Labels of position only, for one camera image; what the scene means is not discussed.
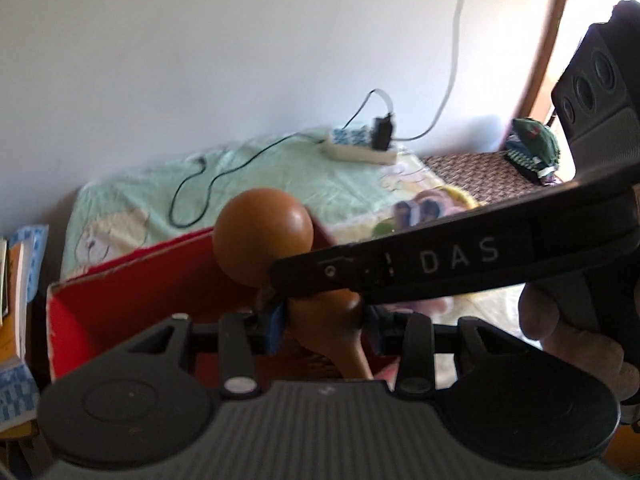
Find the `gloved hand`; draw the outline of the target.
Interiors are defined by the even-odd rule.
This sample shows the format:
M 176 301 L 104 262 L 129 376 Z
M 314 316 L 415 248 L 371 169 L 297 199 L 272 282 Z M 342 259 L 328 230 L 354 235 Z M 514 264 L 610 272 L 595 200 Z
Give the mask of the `gloved hand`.
M 539 287 L 524 286 L 518 315 L 528 339 L 539 341 L 552 356 L 597 377 L 617 400 L 626 401 L 639 392 L 638 367 L 627 361 L 623 347 L 608 337 L 563 324 L 555 302 Z

